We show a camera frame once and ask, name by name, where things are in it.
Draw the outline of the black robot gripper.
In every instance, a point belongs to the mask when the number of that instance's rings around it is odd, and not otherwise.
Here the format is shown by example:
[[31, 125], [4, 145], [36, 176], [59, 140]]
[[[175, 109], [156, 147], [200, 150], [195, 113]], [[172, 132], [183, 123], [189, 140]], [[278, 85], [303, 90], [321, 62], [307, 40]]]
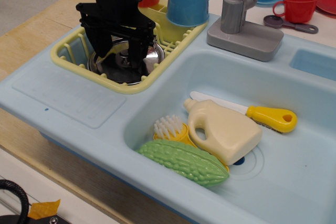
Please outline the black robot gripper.
[[139, 11], [138, 0], [96, 0], [79, 3], [76, 10], [81, 14], [81, 26], [98, 56], [105, 57], [110, 51], [112, 35], [123, 37], [129, 39], [131, 68], [146, 70], [143, 59], [155, 42], [155, 22]]

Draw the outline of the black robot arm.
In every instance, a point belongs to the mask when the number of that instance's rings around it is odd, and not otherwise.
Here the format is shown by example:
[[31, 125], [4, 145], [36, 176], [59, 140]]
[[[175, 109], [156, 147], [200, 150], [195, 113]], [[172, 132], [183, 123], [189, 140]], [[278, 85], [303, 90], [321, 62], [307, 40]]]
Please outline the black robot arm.
[[81, 26], [98, 56], [106, 56], [113, 46], [112, 37], [129, 42], [130, 65], [138, 69], [153, 46], [155, 22], [138, 9], [141, 0], [96, 0], [79, 3]]

